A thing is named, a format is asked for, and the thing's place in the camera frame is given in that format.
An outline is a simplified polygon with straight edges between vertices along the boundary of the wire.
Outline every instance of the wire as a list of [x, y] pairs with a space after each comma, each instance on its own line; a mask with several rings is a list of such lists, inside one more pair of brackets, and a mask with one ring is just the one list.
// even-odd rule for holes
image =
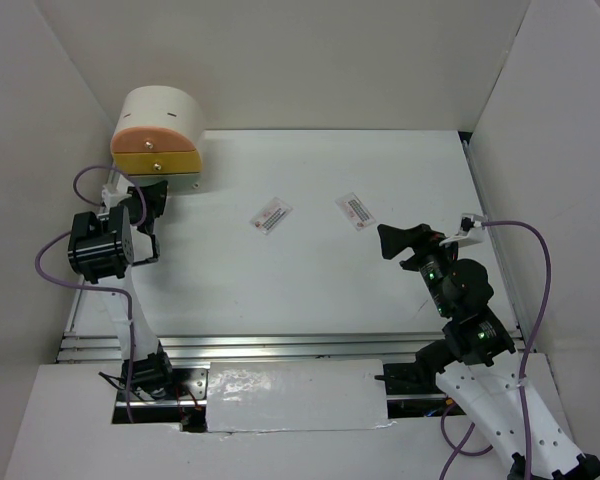
[[178, 413], [180, 414], [180, 422], [184, 422], [184, 413], [180, 406], [180, 388], [176, 385], [176, 405], [178, 405]]
[[78, 196], [78, 198], [80, 198], [84, 202], [87, 202], [89, 205], [93, 205], [95, 207], [102, 206], [102, 204], [100, 204], [100, 203], [94, 202], [93, 200], [89, 200], [84, 195], [82, 195], [80, 193], [80, 191], [78, 190], [78, 180], [80, 180], [82, 175], [84, 175], [87, 172], [90, 172], [91, 170], [108, 170], [110, 172], [116, 172], [117, 174], [124, 177], [129, 183], [131, 183], [131, 185], [133, 185], [133, 188], [136, 189], [136, 191], [138, 192], [138, 196], [140, 197], [140, 203], [142, 204], [142, 216], [140, 217], [140, 220], [138, 222], [136, 222], [132, 225], [134, 227], [142, 225], [144, 223], [144, 221], [147, 219], [147, 201], [144, 198], [144, 194], [142, 193], [140, 186], [138, 185], [138, 183], [135, 180], [133, 180], [129, 175], [124, 173], [119, 168], [114, 167], [113, 165], [91, 165], [90, 167], [85, 167], [82, 170], [80, 170], [78, 173], [76, 173], [76, 176], [73, 178], [73, 192]]
[[453, 453], [449, 457], [449, 460], [447, 460], [447, 463], [444, 464], [444, 468], [442, 469], [442, 472], [440, 472], [440, 480], [444, 480], [444, 477], [447, 476], [449, 467], [451, 466], [453, 461], [456, 459], [458, 454], [462, 451], [462, 447], [464, 447], [467, 444], [467, 442], [469, 441], [469, 437], [473, 433], [474, 428], [476, 428], [476, 424], [472, 423], [471, 426], [469, 427], [469, 430], [467, 430], [467, 433], [465, 433], [464, 438], [460, 441], [458, 446], [453, 450]]
[[[444, 437], [445, 442], [447, 442], [447, 444], [454, 450], [456, 448], [458, 448], [458, 446], [455, 445], [451, 441], [451, 438], [449, 438], [449, 435], [447, 434], [447, 429], [446, 429], [444, 423], [445, 423], [445, 420], [447, 419], [447, 416], [451, 412], [451, 410], [453, 410], [457, 406], [458, 406], [458, 404], [455, 402], [453, 402], [451, 405], [449, 405], [445, 409], [444, 413], [442, 414], [442, 418], [440, 419], [440, 430], [442, 431], [442, 436]], [[493, 446], [489, 445], [487, 448], [485, 448], [484, 450], [480, 450], [479, 452], [465, 452], [464, 450], [461, 449], [458, 453], [460, 455], [464, 455], [465, 457], [481, 457], [482, 455], [486, 455], [487, 453], [489, 453], [491, 450], [493, 450]]]
[[127, 366], [127, 380], [124, 382], [124, 393], [127, 402], [129, 423], [133, 423], [133, 413], [131, 413], [131, 383], [133, 382], [133, 359], [136, 352], [136, 329], [131, 318], [129, 318], [129, 344], [129, 364]]
[[[519, 222], [516, 220], [502, 220], [494, 222], [483, 222], [483, 227], [500, 227], [500, 226], [516, 226], [522, 227], [533, 233], [542, 247], [544, 253], [545, 262], [545, 283], [544, 292], [542, 295], [542, 302], [540, 303], [540, 310], [538, 310], [538, 316], [536, 322], [531, 329], [529, 338], [527, 339], [527, 345], [525, 346], [522, 354], [522, 360], [520, 361], [520, 370], [518, 372], [518, 378], [522, 382], [527, 377], [527, 362], [529, 361], [529, 355], [533, 350], [533, 344], [540, 331], [540, 325], [544, 319], [544, 313], [547, 309], [547, 303], [549, 302], [549, 292], [551, 291], [551, 255], [549, 254], [549, 247], [542, 234], [533, 226], [525, 222]], [[522, 406], [522, 419], [524, 422], [524, 437], [525, 437], [525, 466], [524, 466], [524, 480], [531, 480], [531, 461], [532, 461], [532, 438], [531, 438], [531, 421], [529, 419], [529, 405], [527, 404], [527, 393], [525, 392], [524, 385], [520, 384], [520, 404]]]
[[191, 389], [189, 387], [187, 387], [186, 385], [184, 386], [184, 388], [187, 390], [187, 392], [189, 392], [189, 395], [191, 395], [191, 399], [193, 400], [193, 404], [195, 405], [195, 409], [200, 411], [202, 410], [200, 408], [200, 406], [198, 405], [198, 400], [196, 399], [196, 397], [193, 396], [193, 393], [191, 392]]
[[[138, 192], [138, 196], [140, 197], [140, 203], [142, 204], [142, 215], [140, 217], [140, 220], [138, 222], [134, 223], [133, 226], [137, 227], [139, 225], [142, 225], [147, 218], [147, 202], [144, 198], [144, 194], [142, 193], [140, 186], [137, 184], [137, 182], [135, 180], [133, 180], [122, 170], [120, 170], [114, 166], [92, 165], [90, 167], [86, 167], [86, 168], [83, 168], [82, 170], [80, 170], [73, 179], [73, 191], [75, 192], [75, 194], [80, 199], [84, 200], [85, 202], [89, 203], [90, 205], [94, 205], [97, 207], [100, 206], [100, 204], [87, 199], [78, 191], [78, 180], [80, 180], [82, 175], [84, 175], [85, 173], [87, 173], [91, 170], [109, 170], [112, 172], [116, 172], [116, 173], [122, 175], [124, 178], [126, 178], [133, 185], [133, 187]], [[64, 232], [64, 233], [58, 235], [56, 238], [51, 240], [49, 243], [47, 243], [44, 247], [42, 247], [40, 249], [40, 251], [36, 255], [35, 262], [34, 262], [36, 272], [38, 273], [38, 275], [40, 275], [46, 281], [51, 282], [55, 285], [60, 285], [61, 287], [73, 288], [75, 290], [87, 290], [87, 291], [92, 291], [92, 292], [119, 293], [120, 295], [124, 295], [126, 297], [126, 299], [127, 299], [127, 318], [129, 319], [130, 347], [129, 347], [129, 367], [127, 368], [127, 380], [125, 382], [126, 383], [125, 394], [126, 394], [126, 401], [127, 401], [127, 415], [129, 416], [129, 422], [133, 423], [133, 416], [131, 414], [131, 380], [133, 378], [133, 358], [134, 358], [134, 354], [135, 354], [135, 329], [133, 327], [133, 299], [131, 298], [131, 295], [129, 294], [129, 292], [127, 292], [126, 290], [124, 290], [122, 288], [96, 287], [93, 285], [84, 285], [84, 284], [80, 284], [80, 283], [67, 282], [66, 280], [62, 280], [60, 278], [53, 277], [53, 276], [49, 275], [48, 273], [46, 273], [42, 269], [42, 266], [41, 266], [41, 260], [42, 260], [43, 255], [47, 252], [47, 250], [49, 250], [51, 247], [53, 247], [56, 243], [58, 243], [63, 238], [68, 237], [69, 235], [71, 235], [71, 231]]]

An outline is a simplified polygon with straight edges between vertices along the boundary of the small card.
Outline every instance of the small card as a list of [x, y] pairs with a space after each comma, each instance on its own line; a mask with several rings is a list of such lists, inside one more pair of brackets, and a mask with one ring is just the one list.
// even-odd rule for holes
[[336, 204], [342, 210], [342, 213], [349, 219], [351, 225], [358, 231], [376, 223], [371, 212], [365, 207], [360, 199], [354, 193], [345, 195], [336, 200]]
[[265, 235], [269, 235], [269, 232], [287, 218], [292, 210], [292, 207], [276, 197], [267, 203], [249, 223]]

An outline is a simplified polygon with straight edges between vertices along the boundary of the metal profile bar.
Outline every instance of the metal profile bar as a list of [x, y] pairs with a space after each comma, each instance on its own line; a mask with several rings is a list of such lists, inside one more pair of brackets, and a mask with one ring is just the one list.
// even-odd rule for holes
[[[427, 393], [427, 394], [411, 394], [411, 395], [387, 395], [387, 402], [404, 402], [410, 400], [444, 400], [447, 395], [444, 393]], [[180, 399], [176, 403], [175, 400], [132, 400], [129, 402], [132, 408], [150, 408], [150, 407], [193, 407], [195, 406], [193, 400]], [[198, 400], [198, 406], [204, 407], [207, 405], [206, 400]], [[116, 408], [125, 408], [126, 402], [116, 402]]]
[[[171, 360], [219, 359], [219, 358], [284, 358], [284, 357], [328, 357], [340, 355], [388, 355], [415, 353], [429, 342], [384, 342], [355, 344], [310, 344], [285, 346], [240, 346], [240, 347], [165, 347]], [[63, 349], [58, 361], [120, 360], [120, 348]]]
[[[360, 335], [286, 335], [286, 336], [232, 336], [232, 337], [162, 337], [162, 346], [167, 347], [207, 347], [245, 345], [299, 345], [336, 343], [380, 343], [380, 342], [433, 342], [442, 334], [360, 334]], [[116, 337], [65, 337], [61, 348], [119, 348]]]

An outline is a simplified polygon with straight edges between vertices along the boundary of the white table surface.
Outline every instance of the white table surface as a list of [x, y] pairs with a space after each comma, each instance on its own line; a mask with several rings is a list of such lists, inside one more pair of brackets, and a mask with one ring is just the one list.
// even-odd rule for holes
[[[334, 201], [354, 192], [378, 223], [457, 231], [480, 204], [456, 132], [212, 131], [201, 187], [170, 197], [156, 222], [162, 256], [133, 270], [158, 335], [436, 332], [445, 323], [419, 274], [383, 260], [376, 226], [357, 232]], [[249, 220], [273, 197], [294, 210], [268, 236]], [[514, 316], [491, 241], [461, 257], [485, 265], [490, 306]], [[75, 332], [114, 335], [99, 294]]]
[[[116, 364], [40, 367], [6, 480], [429, 480], [438, 478], [451, 453], [439, 418], [400, 419], [375, 430], [264, 434], [182, 433], [176, 424], [112, 425], [116, 392], [97, 376], [101, 369], [119, 373]], [[568, 431], [545, 356], [533, 354], [527, 371]], [[343, 398], [337, 382], [321, 397]], [[315, 408], [320, 405], [316, 399]], [[448, 419], [455, 441], [468, 426], [466, 417]], [[467, 449], [485, 446], [475, 432]], [[477, 459], [458, 457], [447, 478], [504, 480], [507, 473], [491, 452]]]

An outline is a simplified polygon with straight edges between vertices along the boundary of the white bracket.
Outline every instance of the white bracket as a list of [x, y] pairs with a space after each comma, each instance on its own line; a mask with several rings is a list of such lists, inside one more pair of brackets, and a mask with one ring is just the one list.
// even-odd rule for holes
[[445, 238], [440, 242], [440, 245], [458, 242], [458, 247], [468, 247], [469, 245], [484, 242], [484, 227], [482, 226], [482, 222], [484, 221], [484, 217], [475, 213], [463, 213], [458, 233]]

